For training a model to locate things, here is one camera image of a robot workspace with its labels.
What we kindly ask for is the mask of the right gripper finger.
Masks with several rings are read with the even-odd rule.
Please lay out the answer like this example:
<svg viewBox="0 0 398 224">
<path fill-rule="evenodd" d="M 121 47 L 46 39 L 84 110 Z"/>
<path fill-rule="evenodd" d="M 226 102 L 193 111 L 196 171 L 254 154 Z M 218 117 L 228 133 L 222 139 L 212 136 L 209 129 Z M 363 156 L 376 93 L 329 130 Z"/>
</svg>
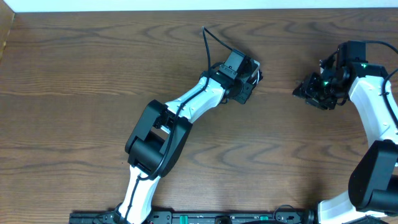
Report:
<svg viewBox="0 0 398 224">
<path fill-rule="evenodd" d="M 308 88 L 303 86 L 298 86 L 292 92 L 294 97 L 302 98 L 302 99 L 309 99 L 311 96 L 307 93 Z"/>
<path fill-rule="evenodd" d="M 297 87 L 298 90 L 309 90 L 314 84 L 314 76 L 307 76 Z"/>
</svg>

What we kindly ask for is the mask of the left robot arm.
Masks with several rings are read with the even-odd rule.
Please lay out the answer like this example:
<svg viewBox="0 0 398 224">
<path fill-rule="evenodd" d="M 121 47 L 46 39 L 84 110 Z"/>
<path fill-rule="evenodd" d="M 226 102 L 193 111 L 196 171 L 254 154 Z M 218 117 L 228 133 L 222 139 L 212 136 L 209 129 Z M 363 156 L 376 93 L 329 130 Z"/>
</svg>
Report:
<svg viewBox="0 0 398 224">
<path fill-rule="evenodd" d="M 193 123 L 208 110 L 235 100 L 245 104 L 262 80 L 260 63 L 238 50 L 202 72 L 198 83 L 175 100 L 152 100 L 133 129 L 125 151 L 130 169 L 118 223 L 143 223 L 159 180 L 176 164 Z"/>
</svg>

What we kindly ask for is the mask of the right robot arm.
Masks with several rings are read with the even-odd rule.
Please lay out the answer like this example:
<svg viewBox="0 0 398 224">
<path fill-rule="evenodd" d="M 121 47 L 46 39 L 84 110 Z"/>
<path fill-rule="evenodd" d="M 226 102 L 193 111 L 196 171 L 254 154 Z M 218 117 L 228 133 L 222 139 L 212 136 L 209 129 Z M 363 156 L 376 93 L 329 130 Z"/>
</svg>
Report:
<svg viewBox="0 0 398 224">
<path fill-rule="evenodd" d="M 388 73 L 366 59 L 367 40 L 349 40 L 320 61 L 292 94 L 321 110 L 351 101 L 369 149 L 356 166 L 347 191 L 318 203 L 315 223 L 382 223 L 397 215 L 397 104 Z"/>
</svg>

